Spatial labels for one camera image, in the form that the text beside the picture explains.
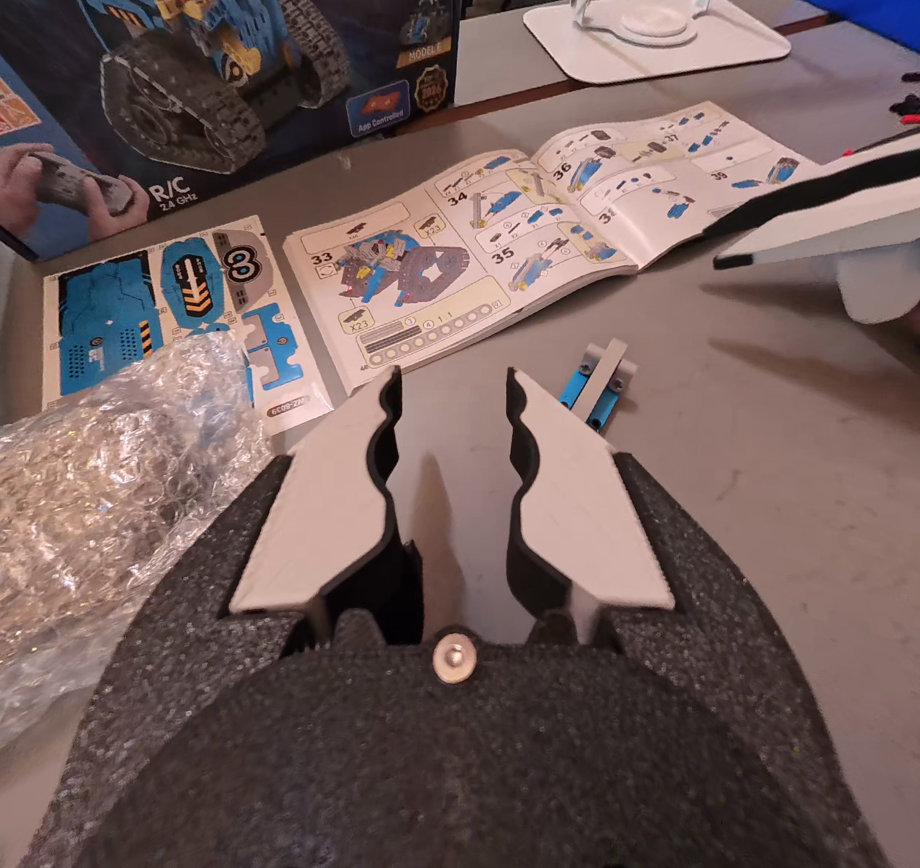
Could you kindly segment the instruction booklet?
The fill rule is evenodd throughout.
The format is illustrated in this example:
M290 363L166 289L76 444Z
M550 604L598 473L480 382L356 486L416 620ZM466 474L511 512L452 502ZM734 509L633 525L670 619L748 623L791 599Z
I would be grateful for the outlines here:
M631 276L820 166L718 105L578 126L459 162L284 251L347 394Z

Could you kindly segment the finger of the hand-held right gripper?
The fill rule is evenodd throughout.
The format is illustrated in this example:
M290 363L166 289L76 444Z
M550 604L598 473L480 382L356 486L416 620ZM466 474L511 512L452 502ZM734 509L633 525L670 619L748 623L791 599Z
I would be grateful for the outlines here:
M717 239L754 230L773 218L831 204L875 187L899 184L918 175L918 134L902 134L828 162L809 179L783 184L745 201L718 218L701 236Z
M782 214L748 230L713 259L715 269L888 249L917 241L917 191L861 191Z

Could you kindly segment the white laptop stand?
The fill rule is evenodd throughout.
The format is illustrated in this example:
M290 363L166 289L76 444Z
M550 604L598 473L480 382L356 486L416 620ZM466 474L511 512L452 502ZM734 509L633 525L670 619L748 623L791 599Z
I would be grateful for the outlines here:
M728 0L569 0L523 24L569 78L619 84L757 64L791 44Z

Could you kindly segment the pile of small building pieces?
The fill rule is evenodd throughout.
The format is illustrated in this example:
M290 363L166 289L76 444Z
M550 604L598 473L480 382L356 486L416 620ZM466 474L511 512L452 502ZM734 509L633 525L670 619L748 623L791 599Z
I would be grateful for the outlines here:
M901 82L911 86L911 91L889 106L889 111L898 117L902 126L919 126L919 79L918 70L903 73Z

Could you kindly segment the clear plastic bag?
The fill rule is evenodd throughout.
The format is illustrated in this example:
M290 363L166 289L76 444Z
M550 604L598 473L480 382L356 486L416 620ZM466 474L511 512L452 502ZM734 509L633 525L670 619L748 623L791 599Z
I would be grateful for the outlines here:
M270 460L232 333L2 427L1 743L94 686L178 558Z

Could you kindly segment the long grey building beam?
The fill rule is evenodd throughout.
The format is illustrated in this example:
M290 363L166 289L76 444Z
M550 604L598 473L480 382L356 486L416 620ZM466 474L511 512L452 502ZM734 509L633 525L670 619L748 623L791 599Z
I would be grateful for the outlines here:
M627 344L618 338L612 338L604 348L589 345L585 352L584 366L589 372L572 411L595 430L604 425L604 421L600 420L602 412L598 405L607 399L608 394L615 392L611 389L612 380L626 352Z

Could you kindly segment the blue sticker sheet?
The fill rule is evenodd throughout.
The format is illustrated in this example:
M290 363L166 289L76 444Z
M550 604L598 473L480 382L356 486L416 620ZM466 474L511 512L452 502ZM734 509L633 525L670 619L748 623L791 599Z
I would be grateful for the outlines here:
M43 409L164 345L224 331L270 435L332 410L258 216L48 276L43 294Z

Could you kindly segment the robot kit box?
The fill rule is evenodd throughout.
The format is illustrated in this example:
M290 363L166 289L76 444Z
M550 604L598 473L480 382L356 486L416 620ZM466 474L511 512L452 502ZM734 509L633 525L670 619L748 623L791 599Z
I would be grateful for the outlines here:
M49 261L454 101L463 0L1 0L2 246Z

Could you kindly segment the short grey connector piece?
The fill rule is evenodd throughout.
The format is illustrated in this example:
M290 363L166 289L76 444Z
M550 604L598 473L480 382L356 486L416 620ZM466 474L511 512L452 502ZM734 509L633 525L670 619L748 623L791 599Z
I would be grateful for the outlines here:
M627 344L614 338L604 347L590 344L581 360L581 373L588 379L593 376L604 380L605 387L611 391L621 392L627 389L635 376L638 366L627 358Z

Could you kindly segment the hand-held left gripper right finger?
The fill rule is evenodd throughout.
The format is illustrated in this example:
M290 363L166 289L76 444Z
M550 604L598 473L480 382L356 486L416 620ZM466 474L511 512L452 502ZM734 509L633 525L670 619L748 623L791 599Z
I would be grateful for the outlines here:
M625 460L528 374L509 368L512 498L506 576L533 618L560 615L590 644L609 610L671 613L673 587L616 460Z

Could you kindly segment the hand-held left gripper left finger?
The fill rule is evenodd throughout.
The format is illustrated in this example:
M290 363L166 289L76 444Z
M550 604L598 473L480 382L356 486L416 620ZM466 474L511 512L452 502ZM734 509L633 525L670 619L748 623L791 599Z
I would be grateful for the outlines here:
M423 562L387 486L402 382L401 368L386 369L290 450L230 613L302 612L323 643L342 614L364 609L387 644L420 644Z

